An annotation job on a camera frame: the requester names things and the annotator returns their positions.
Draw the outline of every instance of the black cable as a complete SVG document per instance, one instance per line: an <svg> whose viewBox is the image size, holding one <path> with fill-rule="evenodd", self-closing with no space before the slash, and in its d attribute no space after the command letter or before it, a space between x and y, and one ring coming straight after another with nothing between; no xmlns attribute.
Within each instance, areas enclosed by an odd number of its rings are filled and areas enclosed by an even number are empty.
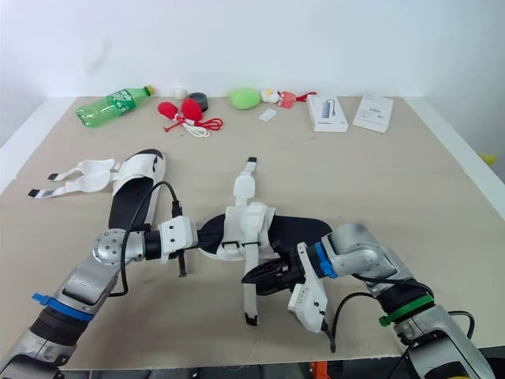
<svg viewBox="0 0 505 379"><path fill-rule="evenodd" d="M452 310L451 312L448 312L451 316L467 316L469 320L469 326L468 326L468 332L466 333L466 336L468 337L469 340L472 339L473 336L473 330L475 329L475 319L473 318L473 315L470 312L466 312L465 310Z"/></svg>
<svg viewBox="0 0 505 379"><path fill-rule="evenodd" d="M407 347L405 349L405 351L403 351L403 354L402 356L400 357L400 359L396 362L396 365L395 367L393 367L393 370L391 370L391 372L389 373L389 375L387 375L386 379L391 379L393 377L393 374L396 372L396 370L401 366L401 364L407 360L407 354L409 354L409 350L410 350L411 346Z"/></svg>
<svg viewBox="0 0 505 379"><path fill-rule="evenodd" d="M137 221L137 217L139 216L140 210L142 207L145 205L145 202L147 201L148 198L150 198L150 195L156 190L158 187L161 185L165 185L168 190L170 191L170 194L172 195L172 209L174 208L180 208L179 201L177 200L177 196L175 196L175 191L174 188L172 188L172 185L169 182L157 182L150 190L147 192L142 200L140 201L137 210L133 214L132 221L129 224L128 229L125 232L125 237L123 238L123 242L121 245L121 260L120 260L120 265L121 265L121 282L123 285L123 291L122 292L114 292L113 294L109 294L109 297L111 298L116 298L118 296L124 296L128 293L128 281L126 280L126 244L128 243L128 237L129 234L133 231L133 228L135 227L135 222Z"/></svg>
<svg viewBox="0 0 505 379"><path fill-rule="evenodd" d="M339 321L339 316L340 313L342 312L342 308L352 298L355 298L357 296L366 296L367 298L373 298L368 292L354 292L350 295L347 295L339 304L339 307L337 308L337 311L335 312L335 317L333 319L333 324L331 325L331 336L328 336L330 339L330 349L332 353L336 352L336 346L335 346L335 336L337 334L337 322Z"/></svg>
<svg viewBox="0 0 505 379"><path fill-rule="evenodd" d="M335 338L331 336L330 327L328 326L326 320L323 319L323 324L321 325L321 330L326 334L330 340L330 351L335 353Z"/></svg>
<svg viewBox="0 0 505 379"><path fill-rule="evenodd" d="M435 295L433 294L433 291L430 287L428 287L426 284L419 283L419 282L409 282L405 279L376 279L376 278L365 278L364 276L358 275L358 274L353 274L353 276L356 279L363 280L365 282L371 282L371 283L388 283L388 284L403 284L406 286L412 286L412 287L419 287L428 292L432 298L435 298Z"/></svg>

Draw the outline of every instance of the white string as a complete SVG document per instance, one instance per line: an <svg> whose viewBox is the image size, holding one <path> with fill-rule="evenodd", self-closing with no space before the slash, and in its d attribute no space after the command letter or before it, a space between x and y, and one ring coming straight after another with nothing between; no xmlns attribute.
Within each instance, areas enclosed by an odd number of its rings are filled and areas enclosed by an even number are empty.
<svg viewBox="0 0 505 379"><path fill-rule="evenodd" d="M205 129L201 126L194 126L194 125L190 125L189 123L187 122L183 122L182 125L186 128L186 130L188 130L188 132L195 136L196 138L207 138L207 137L210 137L211 135L211 132L208 130L208 129Z"/></svg>

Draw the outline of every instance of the green ball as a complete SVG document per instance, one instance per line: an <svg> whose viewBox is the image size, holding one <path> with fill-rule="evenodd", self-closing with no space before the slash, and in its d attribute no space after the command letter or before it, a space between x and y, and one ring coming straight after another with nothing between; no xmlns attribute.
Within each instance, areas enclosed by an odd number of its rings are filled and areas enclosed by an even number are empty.
<svg viewBox="0 0 505 379"><path fill-rule="evenodd" d="M249 87L235 89L228 93L228 98L237 109L249 109L260 103L260 93Z"/></svg>

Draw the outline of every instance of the roll of tape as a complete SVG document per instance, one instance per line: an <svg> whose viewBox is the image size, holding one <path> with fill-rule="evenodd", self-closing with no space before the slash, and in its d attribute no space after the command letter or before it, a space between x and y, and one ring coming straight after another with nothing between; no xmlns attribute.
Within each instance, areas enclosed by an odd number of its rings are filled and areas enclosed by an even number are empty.
<svg viewBox="0 0 505 379"><path fill-rule="evenodd" d="M208 109L207 95L204 93L193 92L188 95L188 98L195 100L198 105L200 105L202 112L205 112Z"/></svg>

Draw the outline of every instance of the white box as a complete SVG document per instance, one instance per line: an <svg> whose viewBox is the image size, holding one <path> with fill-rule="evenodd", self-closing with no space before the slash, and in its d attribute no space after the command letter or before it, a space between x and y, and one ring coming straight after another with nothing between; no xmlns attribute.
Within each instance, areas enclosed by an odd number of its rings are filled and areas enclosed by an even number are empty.
<svg viewBox="0 0 505 379"><path fill-rule="evenodd" d="M384 133L389 127L393 100L375 95L364 95L361 99L353 125Z"/></svg>
<svg viewBox="0 0 505 379"><path fill-rule="evenodd" d="M308 95L307 108L315 132L346 132L346 116L336 96Z"/></svg>

